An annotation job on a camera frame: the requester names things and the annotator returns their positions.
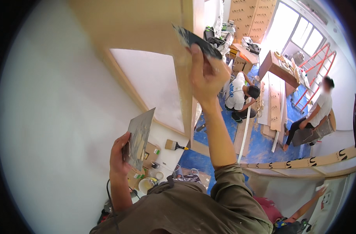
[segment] brush bristles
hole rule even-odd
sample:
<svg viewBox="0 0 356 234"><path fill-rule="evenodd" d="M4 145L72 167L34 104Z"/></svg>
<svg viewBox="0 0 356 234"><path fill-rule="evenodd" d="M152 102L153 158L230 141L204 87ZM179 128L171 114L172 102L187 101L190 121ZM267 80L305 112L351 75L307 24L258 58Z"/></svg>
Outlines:
<svg viewBox="0 0 356 234"><path fill-rule="evenodd" d="M167 139L165 144L165 149L175 150L177 142Z"/></svg>

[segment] olive green shirt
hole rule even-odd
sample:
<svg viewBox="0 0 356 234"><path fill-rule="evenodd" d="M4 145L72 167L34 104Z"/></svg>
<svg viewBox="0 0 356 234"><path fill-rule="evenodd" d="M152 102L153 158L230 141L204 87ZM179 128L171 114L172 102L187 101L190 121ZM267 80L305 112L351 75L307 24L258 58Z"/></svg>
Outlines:
<svg viewBox="0 0 356 234"><path fill-rule="evenodd" d="M175 180L174 187L163 183L152 188L149 195L123 212L110 215L94 227L90 234L116 233L117 221L121 234L150 233L165 229L180 233L257 233L270 234L273 225L260 204L244 184L238 164L214 172L216 184L206 194L197 182Z"/></svg>

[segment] blue floor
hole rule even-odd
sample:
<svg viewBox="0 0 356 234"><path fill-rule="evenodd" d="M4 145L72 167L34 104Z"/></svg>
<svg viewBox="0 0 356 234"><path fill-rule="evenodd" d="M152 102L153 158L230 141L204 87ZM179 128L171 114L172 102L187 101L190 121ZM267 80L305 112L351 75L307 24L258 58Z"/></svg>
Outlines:
<svg viewBox="0 0 356 234"><path fill-rule="evenodd" d="M248 77L252 80L254 76L258 75L259 65L253 66L251 71L248 73ZM304 109L304 115L300 113L300 111L294 108L291 105L291 98L293 102L296 102L299 97L305 91L305 87L302 85L298 87L298 91L293 93L292 95L288 96L287 101L287 117L288 123L287 128L289 129L293 121L297 121L298 119L302 118L308 113L307 107ZM305 97L302 98L300 103L305 104L307 99ZM229 132L230 138L232 142L234 142L236 130L237 130L237 123L231 118L231 111L227 111L224 107L224 100L219 97L219 103L222 107L222 116L224 118L226 128ZM298 158L309 157L311 153L311 147L307 144L303 144L298 147L293 147L291 144L290 147L286 152L284 152L277 144L277 147L273 152L271 152L271 148L273 145L273 139L265 137L261 133L261 124L257 124L257 119L253 118L250 121L254 121L254 127L251 132L249 147L248 147L248 154L246 157L241 158L241 162L247 163L263 163L263 162L281 162L281 161L291 161L296 160ZM197 125L196 130L194 132L194 140L201 142L205 145L208 145L208 138L206 134L206 128L198 130L200 126L205 123L204 115L201 114ZM196 168L199 171L202 171L210 176L212 176L209 187L208 187L208 194L210 194L210 190L212 189L213 185L215 184L214 179L214 169L210 162L210 158L208 156L202 155L192 150L184 151L180 161L180 165L184 168Z"/></svg>

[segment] white t-shirt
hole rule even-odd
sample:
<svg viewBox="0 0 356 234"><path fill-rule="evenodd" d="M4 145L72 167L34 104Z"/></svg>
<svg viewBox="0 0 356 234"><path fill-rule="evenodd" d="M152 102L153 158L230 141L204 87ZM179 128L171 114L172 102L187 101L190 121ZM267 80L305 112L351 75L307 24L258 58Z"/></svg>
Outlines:
<svg viewBox="0 0 356 234"><path fill-rule="evenodd" d="M239 72L235 80L232 81L227 87L225 95L225 104L228 108L241 110L244 105L244 92L243 86L245 85L245 78L243 73Z"/></svg>
<svg viewBox="0 0 356 234"><path fill-rule="evenodd" d="M312 108L308 112L307 118L311 116L317 105L319 105L321 109L318 111L317 115L313 117L311 121L309 121L309 123L311 123L313 127L316 127L325 116L329 115L331 107L333 105L331 95L322 92L316 100L315 104L313 104Z"/></svg>

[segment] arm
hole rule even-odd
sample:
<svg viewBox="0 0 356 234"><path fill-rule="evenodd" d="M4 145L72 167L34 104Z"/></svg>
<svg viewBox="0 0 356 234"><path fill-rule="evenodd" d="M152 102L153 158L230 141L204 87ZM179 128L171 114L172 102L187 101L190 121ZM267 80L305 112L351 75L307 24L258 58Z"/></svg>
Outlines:
<svg viewBox="0 0 356 234"><path fill-rule="evenodd" d="M303 214L305 214L311 206L325 193L326 188L320 189L314 198L312 198L309 202L305 203L300 209L297 210L290 218L286 219L285 222L295 222L298 218L302 217Z"/></svg>
<svg viewBox="0 0 356 234"><path fill-rule="evenodd" d="M302 121L300 124L299 124L299 128L300 129L303 129L305 128L305 126L307 126L307 124L309 123L309 121L311 121L313 119L313 117L315 117L318 113L318 111L321 109L321 107L319 105L316 105L316 108L315 110L312 112L312 114L304 121Z"/></svg>
<svg viewBox="0 0 356 234"><path fill-rule="evenodd" d="M122 147L129 140L130 133L126 132L123 136L115 140L110 152L110 190L112 192L112 203L114 211L123 211L132 206L127 174L131 166L123 161Z"/></svg>
<svg viewBox="0 0 356 234"><path fill-rule="evenodd" d="M247 103L247 104L244 104L244 105L243 105L243 108L242 108L241 110L238 110L238 112L241 112L241 111L246 110L250 105L254 104L255 102L256 102L256 99L253 99L253 98L252 98L252 101L250 101L250 102Z"/></svg>
<svg viewBox="0 0 356 234"><path fill-rule="evenodd" d="M228 80L230 69L219 59L207 56L204 61L203 53L195 44L192 45L191 51L190 80L193 94L203 108L210 160L213 167L218 169L236 163L234 146L227 132L221 111L218 109L219 105L217 105L217 95L225 81Z"/></svg>
<svg viewBox="0 0 356 234"><path fill-rule="evenodd" d="M254 85L254 84L249 80L249 78L248 78L248 76L246 75L246 73L244 73L243 71L240 71L240 72L243 73L244 78L245 78L246 82L249 83L249 85Z"/></svg>
<svg viewBox="0 0 356 234"><path fill-rule="evenodd" d="M207 60L203 60L203 54L195 44L191 46L191 51L190 80L194 97L199 101L205 115L209 154L215 169L216 184L210 195L224 208L233 211L236 218L239 215L245 216L246 221L241 225L246 229L255 233L271 233L272 224L244 184L244 175L236 161L233 143L216 105L217 95L230 77L230 69L219 59L206 56Z"/></svg>
<svg viewBox="0 0 356 234"><path fill-rule="evenodd" d="M320 123L319 123L315 128L313 128L313 131L316 130L316 129L318 129L326 120L327 120L327 115L325 115L325 116L321 119Z"/></svg>

